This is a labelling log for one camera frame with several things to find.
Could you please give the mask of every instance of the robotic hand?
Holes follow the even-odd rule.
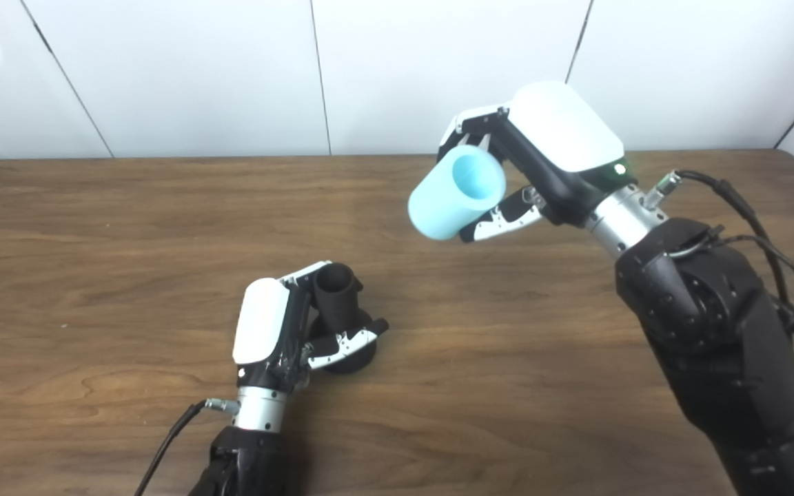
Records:
[[[457,145],[509,159],[530,185],[461,229],[472,242],[546,218],[589,230],[615,258],[618,295],[646,339],[688,420],[715,446],[741,496],[794,496],[794,306],[780,263],[746,201],[724,181],[671,172],[640,191],[620,139],[562,83],[517,92],[510,103],[453,119],[438,161]],[[659,204],[682,178],[708,183],[756,236],[719,238],[721,227],[670,219]],[[769,295],[729,242],[768,255],[780,298]]]
[[[173,437],[201,409],[232,415],[210,446],[210,462],[190,496],[281,496],[287,454],[281,421],[287,398],[308,384],[309,372],[352,373],[371,361],[375,341],[388,330],[357,305],[363,286],[343,264],[321,261],[281,279],[247,287],[234,336],[237,401],[196,403],[170,430],[135,496],[141,496]],[[319,315],[307,329],[309,309]]]

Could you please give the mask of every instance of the wooden table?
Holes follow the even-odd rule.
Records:
[[[629,159],[643,185],[674,167],[731,179],[794,257],[790,155]],[[0,161],[0,494],[132,493],[190,402],[234,396],[245,286],[321,258],[355,269],[391,331],[361,373],[319,371],[290,400],[301,493],[732,494],[589,235],[540,223],[429,241],[406,200],[431,166]],[[748,231],[699,185],[665,208]],[[147,493],[185,494],[226,423],[202,413]]]

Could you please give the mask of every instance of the metal connector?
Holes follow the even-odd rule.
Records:
[[[682,179],[675,173],[675,170],[668,173],[642,198],[642,208],[648,211],[655,211],[658,205],[664,201],[664,198],[674,192],[680,183],[682,183]]]
[[[241,403],[233,400],[221,400],[218,398],[208,398],[204,402],[204,408],[214,409],[215,411],[224,411],[229,415],[237,415],[241,409]]]

